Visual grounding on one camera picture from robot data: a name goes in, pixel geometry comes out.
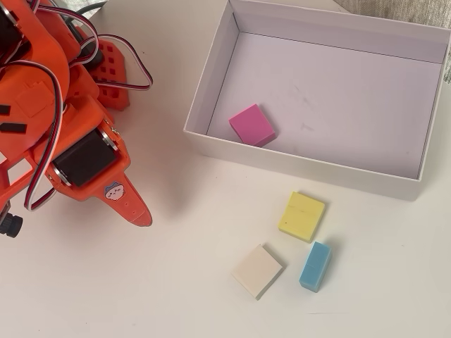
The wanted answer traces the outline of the orange gripper with servo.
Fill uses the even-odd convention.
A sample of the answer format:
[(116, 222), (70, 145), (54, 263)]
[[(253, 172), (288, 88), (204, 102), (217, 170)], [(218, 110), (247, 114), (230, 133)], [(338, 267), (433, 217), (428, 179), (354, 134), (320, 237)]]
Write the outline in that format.
[(70, 99), (47, 170), (55, 189), (78, 201), (95, 196), (129, 223), (149, 227), (152, 215), (125, 175), (130, 163), (125, 142), (98, 100)]

